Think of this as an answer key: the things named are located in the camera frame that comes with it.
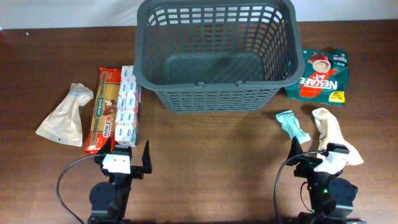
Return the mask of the green Nescafe coffee bag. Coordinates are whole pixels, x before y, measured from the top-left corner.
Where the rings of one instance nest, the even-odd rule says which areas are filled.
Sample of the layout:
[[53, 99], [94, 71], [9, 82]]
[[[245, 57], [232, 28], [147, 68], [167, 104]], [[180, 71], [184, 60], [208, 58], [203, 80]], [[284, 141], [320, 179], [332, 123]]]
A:
[[287, 96], [299, 101], [345, 105], [349, 82], [348, 53], [303, 49], [305, 71], [299, 81], [285, 88]]

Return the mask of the San Remo spaghetti packet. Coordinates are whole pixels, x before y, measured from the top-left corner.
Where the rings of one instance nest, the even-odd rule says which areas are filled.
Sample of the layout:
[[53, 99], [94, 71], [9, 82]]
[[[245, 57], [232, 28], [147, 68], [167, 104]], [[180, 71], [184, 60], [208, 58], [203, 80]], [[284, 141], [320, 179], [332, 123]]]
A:
[[99, 68], [99, 87], [95, 97], [95, 107], [91, 121], [86, 154], [96, 154], [111, 138], [115, 145], [115, 120], [121, 84], [121, 70], [115, 68]]

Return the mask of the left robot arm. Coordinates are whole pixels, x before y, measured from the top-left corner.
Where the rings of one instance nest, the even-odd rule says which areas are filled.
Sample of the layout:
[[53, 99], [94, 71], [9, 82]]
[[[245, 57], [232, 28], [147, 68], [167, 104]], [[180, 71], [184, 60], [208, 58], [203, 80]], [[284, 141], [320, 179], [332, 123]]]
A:
[[141, 166], [131, 165], [131, 147], [112, 145], [112, 141], [109, 138], [94, 158], [109, 180], [96, 184], [90, 191], [91, 215], [88, 223], [131, 223], [124, 216], [132, 181], [142, 180], [145, 174], [152, 172], [149, 141], [142, 154]]

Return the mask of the beige paper pouch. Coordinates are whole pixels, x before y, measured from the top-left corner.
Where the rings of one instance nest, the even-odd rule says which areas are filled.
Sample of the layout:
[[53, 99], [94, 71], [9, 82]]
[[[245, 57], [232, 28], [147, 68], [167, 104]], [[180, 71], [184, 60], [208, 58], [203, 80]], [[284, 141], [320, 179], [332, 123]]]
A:
[[318, 108], [312, 111], [316, 127], [320, 132], [318, 150], [324, 150], [328, 143], [341, 144], [348, 148], [347, 162], [349, 166], [358, 166], [364, 163], [358, 150], [346, 141], [342, 135], [337, 118], [326, 108]]
[[62, 102], [42, 121], [35, 133], [51, 141], [81, 147], [83, 130], [80, 107], [94, 98], [93, 92], [81, 83], [72, 83]]

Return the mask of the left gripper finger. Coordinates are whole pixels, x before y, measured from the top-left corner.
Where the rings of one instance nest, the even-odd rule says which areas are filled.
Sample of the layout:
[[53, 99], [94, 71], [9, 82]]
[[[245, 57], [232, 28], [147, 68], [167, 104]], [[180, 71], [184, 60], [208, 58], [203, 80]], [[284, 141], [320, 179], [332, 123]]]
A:
[[101, 149], [98, 151], [98, 154], [109, 154], [112, 150], [112, 137], [109, 137]]
[[152, 162], [150, 158], [150, 150], [149, 150], [149, 140], [146, 141], [146, 145], [142, 154], [142, 165], [143, 168], [151, 168]]

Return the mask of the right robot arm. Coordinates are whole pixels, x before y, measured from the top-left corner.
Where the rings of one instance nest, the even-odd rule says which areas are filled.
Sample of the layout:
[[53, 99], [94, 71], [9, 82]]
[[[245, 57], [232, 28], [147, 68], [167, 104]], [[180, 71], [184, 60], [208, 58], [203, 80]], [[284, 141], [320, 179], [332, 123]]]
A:
[[336, 174], [317, 172], [316, 166], [321, 159], [304, 153], [299, 140], [294, 137], [287, 158], [287, 165], [294, 166], [294, 176], [307, 180], [307, 190], [310, 196], [311, 212], [301, 212], [298, 215], [300, 224], [349, 224], [363, 223], [360, 219], [350, 219], [353, 211], [353, 201], [358, 193], [357, 186], [339, 177], [342, 170]]

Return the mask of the Kleenex tissue multipack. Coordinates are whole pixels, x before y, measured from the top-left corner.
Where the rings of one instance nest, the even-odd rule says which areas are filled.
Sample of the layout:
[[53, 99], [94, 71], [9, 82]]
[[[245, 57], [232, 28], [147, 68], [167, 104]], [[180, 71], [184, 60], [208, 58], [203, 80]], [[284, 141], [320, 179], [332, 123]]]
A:
[[140, 105], [141, 85], [134, 74], [134, 66], [122, 66], [115, 121], [115, 141], [118, 144], [137, 146]]

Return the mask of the teal small snack packet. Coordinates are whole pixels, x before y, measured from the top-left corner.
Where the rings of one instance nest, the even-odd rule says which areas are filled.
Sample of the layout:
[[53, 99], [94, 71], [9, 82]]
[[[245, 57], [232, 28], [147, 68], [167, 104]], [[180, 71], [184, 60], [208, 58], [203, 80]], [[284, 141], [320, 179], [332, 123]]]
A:
[[296, 137], [300, 144], [309, 142], [311, 140], [309, 133], [306, 133], [301, 129], [299, 121], [292, 110], [279, 113], [275, 116], [275, 118], [281, 124], [282, 129], [288, 133], [291, 139]]

